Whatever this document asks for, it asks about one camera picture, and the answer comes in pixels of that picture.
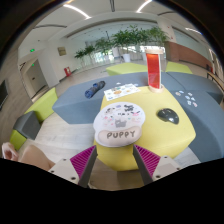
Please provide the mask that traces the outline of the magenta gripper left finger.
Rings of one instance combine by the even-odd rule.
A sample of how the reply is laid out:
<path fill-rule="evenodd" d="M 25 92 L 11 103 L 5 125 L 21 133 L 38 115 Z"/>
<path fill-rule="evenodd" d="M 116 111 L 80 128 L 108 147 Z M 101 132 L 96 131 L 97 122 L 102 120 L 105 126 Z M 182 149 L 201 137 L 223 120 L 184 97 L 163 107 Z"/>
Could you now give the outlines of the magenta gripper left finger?
<path fill-rule="evenodd" d="M 87 188 L 97 158 L 96 146 L 91 146 L 69 159 L 61 159 L 49 172 L 76 185 Z"/>

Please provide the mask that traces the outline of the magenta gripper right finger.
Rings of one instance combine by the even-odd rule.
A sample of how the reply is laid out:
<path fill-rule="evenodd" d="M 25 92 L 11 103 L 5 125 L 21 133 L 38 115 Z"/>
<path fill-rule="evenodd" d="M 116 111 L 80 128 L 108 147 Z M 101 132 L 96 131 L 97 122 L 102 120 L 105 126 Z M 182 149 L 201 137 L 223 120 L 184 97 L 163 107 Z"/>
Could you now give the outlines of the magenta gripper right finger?
<path fill-rule="evenodd" d="M 157 154 L 138 145 L 133 146 L 133 156 L 145 185 L 177 172 L 181 167 L 169 156 Z"/>

